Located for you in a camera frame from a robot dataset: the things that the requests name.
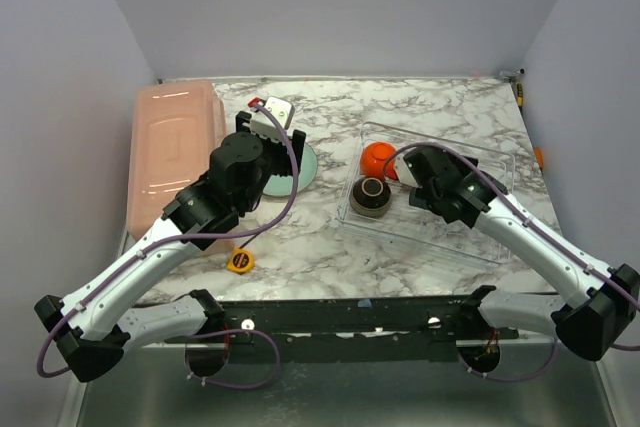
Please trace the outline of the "beige bowl dark rim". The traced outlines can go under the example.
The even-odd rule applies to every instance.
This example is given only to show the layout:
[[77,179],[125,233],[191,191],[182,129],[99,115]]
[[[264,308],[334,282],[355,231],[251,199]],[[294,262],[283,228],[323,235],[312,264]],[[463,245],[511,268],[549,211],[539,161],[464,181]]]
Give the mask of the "beige bowl dark rim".
[[350,191],[349,204],[358,214],[367,218],[381,218],[390,209],[391,189],[376,177],[362,177]]

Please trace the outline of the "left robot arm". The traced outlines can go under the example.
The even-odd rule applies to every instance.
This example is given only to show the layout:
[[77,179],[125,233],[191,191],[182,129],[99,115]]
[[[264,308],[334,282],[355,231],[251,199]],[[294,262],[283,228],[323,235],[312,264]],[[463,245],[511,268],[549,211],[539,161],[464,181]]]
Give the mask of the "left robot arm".
[[91,382],[134,349],[222,334],[224,310],[204,289],[149,308],[134,305],[214,242],[240,237],[239,221],[258,207],[269,179],[298,178],[305,142],[305,132],[287,132],[263,107],[237,114],[235,132],[211,152],[208,169],[175,195],[133,247],[73,293],[39,300],[34,310],[48,331],[45,342],[56,345],[65,371]]

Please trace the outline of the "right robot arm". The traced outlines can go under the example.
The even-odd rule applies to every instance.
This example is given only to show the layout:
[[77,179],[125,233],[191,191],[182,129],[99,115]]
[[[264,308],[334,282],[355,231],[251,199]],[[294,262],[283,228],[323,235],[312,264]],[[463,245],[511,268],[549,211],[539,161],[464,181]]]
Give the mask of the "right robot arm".
[[548,301],[490,289],[476,302],[486,324],[553,336],[588,361],[600,360],[614,346],[639,308],[635,269],[612,267],[571,244],[471,158],[420,146],[404,161],[416,183],[412,205],[491,237],[555,289]]

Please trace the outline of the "orange bowl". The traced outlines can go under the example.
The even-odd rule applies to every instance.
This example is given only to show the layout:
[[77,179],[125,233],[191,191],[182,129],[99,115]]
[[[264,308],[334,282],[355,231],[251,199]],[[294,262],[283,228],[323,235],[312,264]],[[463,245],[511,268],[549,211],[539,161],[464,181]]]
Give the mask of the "orange bowl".
[[391,161],[384,168],[386,160],[396,152],[396,149],[386,142],[374,142],[365,147],[359,161],[360,173],[366,177],[375,177],[380,180],[389,178],[397,180],[394,171],[394,162]]

